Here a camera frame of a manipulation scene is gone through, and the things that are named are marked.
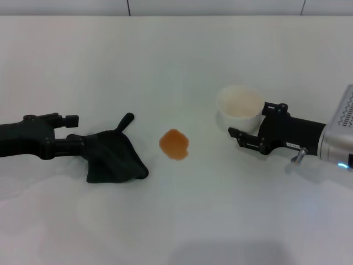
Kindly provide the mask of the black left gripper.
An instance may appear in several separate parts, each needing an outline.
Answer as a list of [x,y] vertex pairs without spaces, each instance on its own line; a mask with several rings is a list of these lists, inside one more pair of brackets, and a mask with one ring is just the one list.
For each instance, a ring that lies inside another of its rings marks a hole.
[[18,123],[1,125],[1,157],[34,155],[42,160],[54,157],[80,156],[85,149],[83,136],[70,134],[56,139],[54,129],[76,128],[79,116],[26,115]]

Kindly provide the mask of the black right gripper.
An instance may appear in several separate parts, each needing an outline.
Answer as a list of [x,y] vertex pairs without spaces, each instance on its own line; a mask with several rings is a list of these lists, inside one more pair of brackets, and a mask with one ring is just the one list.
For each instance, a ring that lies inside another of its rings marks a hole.
[[300,150],[304,147],[308,155],[316,156],[319,139],[325,124],[289,116],[288,105],[265,102],[263,120],[258,136],[250,135],[235,128],[228,128],[230,137],[240,147],[251,149],[262,155],[274,149],[285,147]]

